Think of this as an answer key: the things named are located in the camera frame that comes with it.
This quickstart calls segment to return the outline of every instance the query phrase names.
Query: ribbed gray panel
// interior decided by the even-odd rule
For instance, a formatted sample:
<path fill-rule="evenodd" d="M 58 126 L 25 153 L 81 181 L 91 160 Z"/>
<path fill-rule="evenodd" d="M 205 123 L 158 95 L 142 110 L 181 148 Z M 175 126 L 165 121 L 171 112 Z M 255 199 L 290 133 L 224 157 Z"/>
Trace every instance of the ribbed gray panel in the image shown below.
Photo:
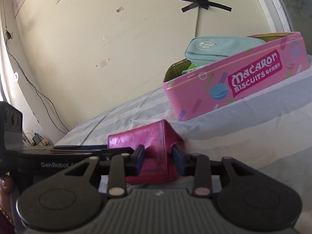
<path fill-rule="evenodd" d="M 24 234 L 40 233 L 43 232 L 26 230 Z M 89 224 L 66 232 L 106 233 L 261 234 L 234 226 L 217 213 L 210 200 L 194 198 L 186 189 L 134 189 L 126 198 L 110 200 L 100 215 Z M 287 229 L 271 233 L 295 234 L 296 231 Z"/>

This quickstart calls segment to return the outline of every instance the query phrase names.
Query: blue ring illustration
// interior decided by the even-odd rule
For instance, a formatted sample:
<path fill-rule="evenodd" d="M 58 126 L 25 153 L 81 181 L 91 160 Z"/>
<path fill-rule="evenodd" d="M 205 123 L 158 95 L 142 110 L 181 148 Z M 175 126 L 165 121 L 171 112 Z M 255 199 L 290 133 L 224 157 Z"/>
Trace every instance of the blue ring illustration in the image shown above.
<path fill-rule="evenodd" d="M 297 49 L 298 51 L 297 52 L 294 52 L 293 50 L 293 44 L 295 44 L 297 46 Z M 292 41 L 291 44 L 290 44 L 290 50 L 291 50 L 291 53 L 293 56 L 298 56 L 300 54 L 300 46 L 299 46 L 299 43 L 297 41 Z"/>

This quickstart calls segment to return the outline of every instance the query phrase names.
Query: black cable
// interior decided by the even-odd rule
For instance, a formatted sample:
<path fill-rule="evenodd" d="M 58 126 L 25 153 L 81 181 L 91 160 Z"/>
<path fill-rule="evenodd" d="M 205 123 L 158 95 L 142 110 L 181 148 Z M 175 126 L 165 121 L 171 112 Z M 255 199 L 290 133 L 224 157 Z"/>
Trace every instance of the black cable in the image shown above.
<path fill-rule="evenodd" d="M 60 129 L 58 128 L 58 126 L 54 123 L 54 121 L 52 120 L 52 118 L 51 118 L 51 116 L 50 116 L 50 114 L 49 114 L 48 108 L 46 107 L 46 104 L 44 103 L 44 101 L 43 101 L 43 99 L 42 99 L 42 97 L 41 97 L 40 95 L 42 95 L 43 97 L 45 97 L 47 100 L 50 101 L 50 103 L 52 104 L 52 106 L 53 106 L 53 108 L 54 108 L 54 110 L 55 110 L 55 113 L 57 114 L 58 119 L 60 120 L 60 122 L 62 123 L 62 125 L 66 128 L 66 130 L 69 132 L 68 128 L 67 128 L 67 127 L 63 124 L 63 122 L 61 121 L 60 116 L 58 115 L 57 110 L 55 109 L 54 104 L 52 103 L 52 101 L 51 101 L 48 97 L 46 97 L 44 94 L 42 94 L 40 91 L 38 91 L 37 88 L 32 84 L 31 81 L 29 81 L 29 79 L 27 78 L 27 76 L 26 76 L 25 73 L 24 73 L 24 70 L 23 70 L 22 67 L 19 65 L 18 61 L 17 61 L 17 60 L 15 59 L 15 57 L 10 53 L 9 47 L 8 47 L 8 45 L 7 45 L 7 41 L 8 41 L 8 38 L 6 39 L 6 42 L 5 42 L 5 46 L 6 46 L 6 48 L 7 48 L 7 53 L 16 61 L 18 67 L 20 68 L 20 70 L 22 71 L 23 75 L 25 76 L 27 82 L 29 82 L 30 85 L 31 85 L 32 87 L 35 88 L 35 91 L 36 91 L 37 95 L 40 97 L 40 99 L 41 99 L 43 105 L 44 105 L 45 108 L 46 108 L 46 111 L 47 111 L 47 113 L 48 113 L 48 115 L 49 115 L 50 120 L 53 122 L 53 124 L 55 125 L 55 127 L 56 127 L 59 131 L 61 131 L 61 132 L 64 133 L 64 134 L 67 134 L 67 133 L 63 132 L 62 130 L 60 130 Z"/>

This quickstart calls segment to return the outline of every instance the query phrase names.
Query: beige wall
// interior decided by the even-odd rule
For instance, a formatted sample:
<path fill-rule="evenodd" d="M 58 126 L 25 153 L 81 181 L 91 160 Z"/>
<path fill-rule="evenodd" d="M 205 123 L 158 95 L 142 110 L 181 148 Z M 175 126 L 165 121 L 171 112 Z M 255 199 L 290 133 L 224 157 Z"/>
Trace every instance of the beige wall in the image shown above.
<path fill-rule="evenodd" d="M 201 10 L 198 35 L 270 32 L 258 0 L 213 0 L 232 12 Z M 197 9 L 179 0 L 26 0 L 16 22 L 28 62 L 65 125 L 162 85 L 184 58 Z M 120 7 L 124 10 L 117 13 Z M 100 66 L 101 61 L 107 65 Z"/>

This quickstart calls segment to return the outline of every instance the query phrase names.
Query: white and blue striped fabric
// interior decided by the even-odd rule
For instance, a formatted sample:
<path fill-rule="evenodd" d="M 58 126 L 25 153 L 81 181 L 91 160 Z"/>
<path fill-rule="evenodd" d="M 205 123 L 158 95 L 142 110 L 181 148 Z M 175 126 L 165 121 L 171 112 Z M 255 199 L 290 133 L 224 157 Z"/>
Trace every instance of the white and blue striped fabric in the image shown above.
<path fill-rule="evenodd" d="M 311 67 L 187 121 L 177 120 L 159 88 L 78 125 L 58 145 L 106 144 L 110 134 L 161 119 L 184 138 L 186 152 L 199 152 L 212 160 L 232 156 L 294 188 L 303 201 L 296 228 L 302 234 L 312 233 Z M 174 186 L 191 187 L 191 178 L 166 185 Z"/>

